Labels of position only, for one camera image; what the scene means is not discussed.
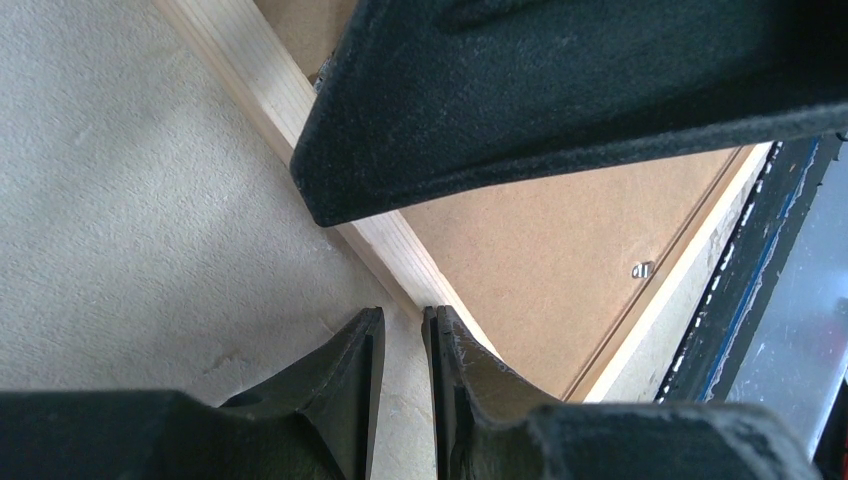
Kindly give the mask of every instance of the wooden strip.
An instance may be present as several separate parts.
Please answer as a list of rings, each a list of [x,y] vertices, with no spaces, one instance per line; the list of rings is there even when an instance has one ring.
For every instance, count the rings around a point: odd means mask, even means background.
[[[312,86],[252,0],[154,0],[286,163],[315,100]],[[415,320],[453,305],[480,344],[497,355],[436,262],[398,211],[337,228]]]
[[[568,401],[653,400],[770,148],[739,151]]]

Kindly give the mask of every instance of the brown fiberboard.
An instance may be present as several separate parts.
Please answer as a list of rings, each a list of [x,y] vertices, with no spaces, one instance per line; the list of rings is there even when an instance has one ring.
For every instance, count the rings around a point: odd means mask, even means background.
[[[255,0],[303,73],[313,79],[333,53],[356,0]]]
[[[770,148],[762,143],[735,149],[568,401],[654,399]]]
[[[561,397],[733,150],[466,192],[403,210],[504,360]]]

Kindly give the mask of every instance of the plywood surface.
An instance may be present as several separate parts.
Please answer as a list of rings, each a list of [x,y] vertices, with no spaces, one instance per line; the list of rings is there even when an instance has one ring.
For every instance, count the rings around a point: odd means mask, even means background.
[[[569,389],[730,150],[501,185],[403,211],[504,360]]]

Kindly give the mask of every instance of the textured white surface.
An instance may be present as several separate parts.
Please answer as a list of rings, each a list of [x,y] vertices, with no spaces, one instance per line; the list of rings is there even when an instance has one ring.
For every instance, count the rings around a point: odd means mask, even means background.
[[[0,388],[218,403],[382,305],[374,478],[433,478],[419,324],[145,0],[0,3]]]

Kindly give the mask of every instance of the hardboard panel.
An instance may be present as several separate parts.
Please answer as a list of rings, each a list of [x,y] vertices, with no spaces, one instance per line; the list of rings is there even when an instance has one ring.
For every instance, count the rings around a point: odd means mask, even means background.
[[[356,0],[255,0],[310,80],[333,53]]]
[[[485,188],[403,210],[504,360],[562,395],[733,150]]]

